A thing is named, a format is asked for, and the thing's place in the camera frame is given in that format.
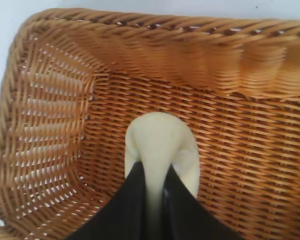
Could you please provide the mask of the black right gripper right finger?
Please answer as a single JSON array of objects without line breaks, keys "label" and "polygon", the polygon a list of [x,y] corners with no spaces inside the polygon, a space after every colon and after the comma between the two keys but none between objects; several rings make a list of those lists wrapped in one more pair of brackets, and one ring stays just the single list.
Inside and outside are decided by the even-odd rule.
[{"label": "black right gripper right finger", "polygon": [[239,240],[241,236],[212,216],[191,195],[170,166],[164,181],[165,240]]}]

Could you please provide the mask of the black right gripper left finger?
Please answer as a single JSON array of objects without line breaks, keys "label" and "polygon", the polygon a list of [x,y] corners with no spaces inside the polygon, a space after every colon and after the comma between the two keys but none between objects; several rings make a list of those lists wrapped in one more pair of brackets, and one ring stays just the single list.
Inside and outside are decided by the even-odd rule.
[{"label": "black right gripper left finger", "polygon": [[143,164],[133,164],[125,182],[109,202],[67,240],[163,240],[164,192],[160,193],[159,232],[150,237],[146,217],[146,181]]}]

